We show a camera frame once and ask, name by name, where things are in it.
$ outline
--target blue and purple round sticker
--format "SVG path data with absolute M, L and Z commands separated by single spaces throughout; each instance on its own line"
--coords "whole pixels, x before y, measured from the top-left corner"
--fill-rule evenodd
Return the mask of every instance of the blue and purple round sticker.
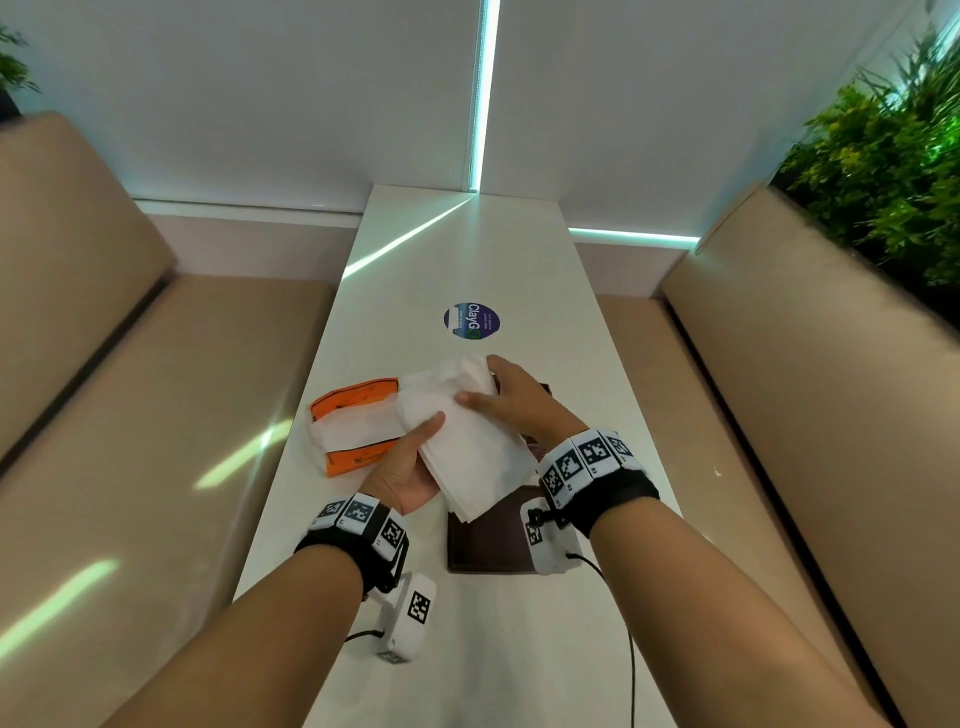
M 485 339 L 500 328 L 500 317 L 482 303 L 457 303 L 444 314 L 444 326 L 462 339 Z

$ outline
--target tabletop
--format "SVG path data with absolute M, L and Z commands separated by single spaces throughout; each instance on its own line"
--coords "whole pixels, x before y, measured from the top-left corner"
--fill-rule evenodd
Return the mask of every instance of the tabletop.
M 450 330 L 451 309 L 471 303 L 481 308 L 469 310 L 485 314 L 482 338 Z M 322 456 L 306 433 L 307 404 L 338 387 L 466 353 L 506 356 L 548 383 L 585 422 L 619 430 L 663 502 L 679 512 L 559 207 L 378 185 L 237 596 L 290 555 L 331 497 L 355 490 L 363 477 L 323 475 Z M 345 645 L 307 726 L 630 725 L 627 630 L 592 570 L 451 574 L 444 566 L 443 499 L 410 515 L 408 524 L 407 570 L 425 573 L 438 588 L 420 656 L 391 666 L 363 640 Z M 375 606 L 365 603 L 354 629 L 369 629 L 375 619 Z M 674 725 L 638 654 L 636 705 L 637 725 Z

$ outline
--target green plant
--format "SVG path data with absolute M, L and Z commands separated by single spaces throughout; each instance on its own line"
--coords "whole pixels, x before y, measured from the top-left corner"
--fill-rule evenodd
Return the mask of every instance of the green plant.
M 27 41 L 20 33 L 15 33 L 0 23 L 0 49 L 4 45 L 22 47 Z M 0 90 L 5 88 L 30 88 L 39 91 L 36 84 L 30 80 L 30 72 L 26 65 L 13 56 L 0 50 Z
M 960 40 L 930 33 L 898 70 L 861 71 L 780 170 L 838 244 L 960 286 Z

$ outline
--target person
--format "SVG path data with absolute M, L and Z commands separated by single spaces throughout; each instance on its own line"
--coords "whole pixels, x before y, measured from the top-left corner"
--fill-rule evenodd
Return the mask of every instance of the person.
M 588 429 L 522 368 L 488 363 L 499 394 L 456 401 L 548 450 Z M 439 489 L 418 448 L 443 413 L 400 438 L 361 493 L 401 515 Z M 886 723 L 773 601 L 653 497 L 606 510 L 589 529 L 630 633 L 681 728 Z M 336 546 L 298 550 L 201 631 L 105 728 L 301 726 L 363 598 L 356 563 Z

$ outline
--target green foliage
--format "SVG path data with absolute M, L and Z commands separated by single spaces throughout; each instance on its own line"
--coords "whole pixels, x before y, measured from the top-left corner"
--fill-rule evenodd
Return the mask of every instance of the green foliage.
M 27 44 L 20 33 L 14 33 L 7 26 L 0 23 L 0 90 L 4 88 L 31 88 L 40 89 L 30 80 L 27 66 L 13 56 L 3 52 L 4 45 L 22 47 Z
M 960 40 L 931 33 L 898 68 L 895 83 L 861 71 L 841 88 L 780 170 L 838 244 L 960 285 Z

